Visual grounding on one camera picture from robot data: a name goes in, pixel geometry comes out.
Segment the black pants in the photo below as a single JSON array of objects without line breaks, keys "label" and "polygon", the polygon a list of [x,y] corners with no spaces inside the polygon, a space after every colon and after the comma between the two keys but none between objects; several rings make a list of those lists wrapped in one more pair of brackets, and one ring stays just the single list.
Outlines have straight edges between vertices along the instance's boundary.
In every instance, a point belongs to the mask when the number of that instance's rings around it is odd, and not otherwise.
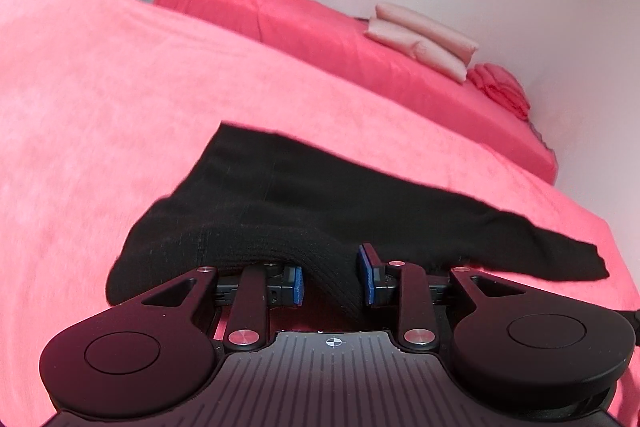
[{"label": "black pants", "polygon": [[285,136],[222,124],[192,170],[130,230],[111,305],[198,267],[296,265],[359,311],[360,245],[444,274],[458,265],[553,282],[608,276],[597,247],[469,196],[387,176]]}]

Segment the near pink bed blanket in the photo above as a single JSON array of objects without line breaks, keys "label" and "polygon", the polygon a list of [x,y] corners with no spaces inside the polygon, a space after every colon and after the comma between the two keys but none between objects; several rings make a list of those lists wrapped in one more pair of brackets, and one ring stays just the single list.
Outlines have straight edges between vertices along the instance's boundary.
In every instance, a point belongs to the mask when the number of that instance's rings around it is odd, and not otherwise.
[{"label": "near pink bed blanket", "polygon": [[639,293],[608,225],[526,170],[387,98],[139,0],[1,0],[1,419],[53,407],[43,347],[106,307],[126,236],[222,122],[278,132],[593,243],[606,280],[548,291],[613,309]]}]

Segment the pink bed blanket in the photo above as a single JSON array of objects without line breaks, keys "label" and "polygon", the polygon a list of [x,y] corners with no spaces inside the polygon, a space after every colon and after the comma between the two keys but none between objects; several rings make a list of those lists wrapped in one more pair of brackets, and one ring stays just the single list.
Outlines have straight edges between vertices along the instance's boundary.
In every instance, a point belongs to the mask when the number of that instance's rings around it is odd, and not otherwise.
[{"label": "pink bed blanket", "polygon": [[126,236],[222,122],[278,132],[593,243],[606,280],[548,291],[613,309],[639,293],[608,225],[526,170],[387,98],[139,0],[1,0],[1,419],[53,407],[43,347],[106,307]]},{"label": "pink bed blanket", "polygon": [[153,0],[230,29],[407,107],[435,124],[491,147],[548,183],[558,162],[509,109],[472,83],[366,37],[366,23],[312,0]]}]

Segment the folded red blanket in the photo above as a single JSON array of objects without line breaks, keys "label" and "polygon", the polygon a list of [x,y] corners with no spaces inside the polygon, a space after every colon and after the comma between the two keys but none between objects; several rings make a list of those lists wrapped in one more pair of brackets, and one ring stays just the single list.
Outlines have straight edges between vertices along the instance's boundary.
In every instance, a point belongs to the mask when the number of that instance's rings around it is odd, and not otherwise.
[{"label": "folded red blanket", "polygon": [[529,120],[530,104],[525,90],[505,68],[491,63],[476,64],[468,70],[466,78],[516,118]]}]

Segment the far pink bed blanket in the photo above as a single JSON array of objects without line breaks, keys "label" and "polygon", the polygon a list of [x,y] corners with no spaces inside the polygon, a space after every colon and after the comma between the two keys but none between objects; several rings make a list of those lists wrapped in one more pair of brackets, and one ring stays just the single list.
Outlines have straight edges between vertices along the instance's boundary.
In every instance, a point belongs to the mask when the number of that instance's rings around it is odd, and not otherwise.
[{"label": "far pink bed blanket", "polygon": [[435,124],[491,147],[548,183],[558,162],[509,109],[472,83],[366,37],[366,23],[312,0],[153,0],[230,29],[407,107]]}]

